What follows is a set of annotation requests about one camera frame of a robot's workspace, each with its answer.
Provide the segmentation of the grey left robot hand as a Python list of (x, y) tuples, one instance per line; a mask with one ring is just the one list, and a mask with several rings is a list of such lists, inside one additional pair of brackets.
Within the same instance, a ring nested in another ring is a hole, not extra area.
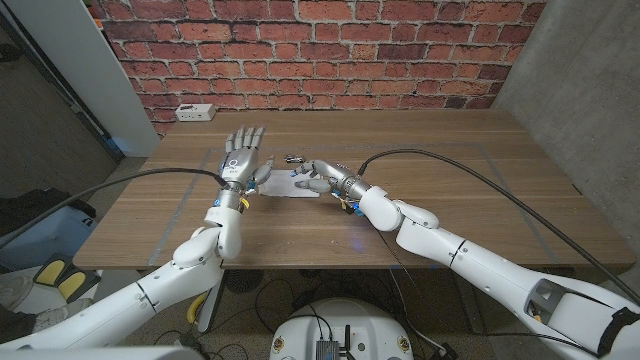
[(218, 192), (215, 207), (238, 210), (240, 198), (250, 189), (263, 184), (269, 178), (274, 156), (260, 165), (258, 151), (264, 135), (264, 127), (241, 126), (236, 133), (228, 135), (225, 153), (219, 166), (220, 176), (227, 182)]

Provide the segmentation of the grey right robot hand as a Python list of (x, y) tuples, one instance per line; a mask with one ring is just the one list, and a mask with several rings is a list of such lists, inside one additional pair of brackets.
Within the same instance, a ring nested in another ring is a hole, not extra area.
[(351, 170), (337, 163), (312, 160), (295, 168), (291, 177), (308, 174), (309, 178), (295, 182), (295, 186), (316, 193), (338, 190), (349, 198), (360, 200), (371, 185), (360, 179)]

